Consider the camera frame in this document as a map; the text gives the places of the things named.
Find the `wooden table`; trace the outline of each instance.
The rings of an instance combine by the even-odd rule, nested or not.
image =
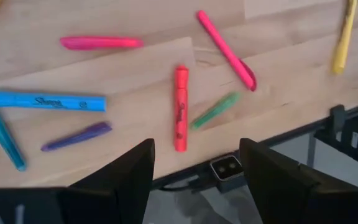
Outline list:
[[[154,178],[233,151],[240,138],[267,139],[358,106],[358,9],[345,74],[330,73],[346,1],[49,0],[2,1],[0,88],[108,96],[107,113],[0,109],[25,155],[18,172],[0,147],[0,187],[69,185],[145,138],[156,140]],[[195,19],[205,10],[227,43],[252,67],[245,88]],[[67,35],[144,39],[136,50],[74,52]],[[189,120],[230,91],[240,102],[198,131],[188,151],[173,148],[173,70],[190,68]],[[49,140],[108,120],[110,134],[55,152]]]

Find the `pink highlighter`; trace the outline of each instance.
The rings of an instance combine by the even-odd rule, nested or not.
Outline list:
[[[210,21],[207,14],[200,10],[197,12],[197,18],[202,23],[208,34],[214,40],[215,44],[219,47],[223,55],[229,61],[233,70],[238,74],[242,82],[251,90],[256,90],[256,79],[252,70],[239,59],[230,47],[225,43],[214,24]]]
[[[143,47],[143,41],[120,37],[62,37],[60,43],[70,50]]]

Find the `red highlighter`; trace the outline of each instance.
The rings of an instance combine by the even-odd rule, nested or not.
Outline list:
[[[187,148],[187,82],[189,70],[177,66],[175,72],[175,150],[185,152]]]
[[[143,41],[118,37],[62,37],[60,43],[70,50],[143,47]]]

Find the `sharpie logo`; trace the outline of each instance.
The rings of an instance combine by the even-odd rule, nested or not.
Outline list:
[[[88,108],[88,104],[87,104],[85,101],[81,101],[81,102],[80,102],[80,108],[87,109],[87,108]]]
[[[37,97],[34,99],[37,103],[35,105],[45,105],[45,106],[52,106],[55,108],[64,108],[62,102],[60,100],[46,100],[42,97]]]
[[[185,104],[180,103],[179,104],[178,116],[177,116],[177,123],[179,123],[180,121],[183,121],[183,110],[184,109],[185,109]]]

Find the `gray floor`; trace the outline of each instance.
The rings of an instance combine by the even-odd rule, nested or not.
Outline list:
[[[274,150],[306,164],[308,136],[302,136]],[[316,143],[314,168],[358,186],[358,162],[322,142]],[[220,194],[209,189],[200,194],[150,193],[144,224],[256,224],[262,223],[247,187]]]

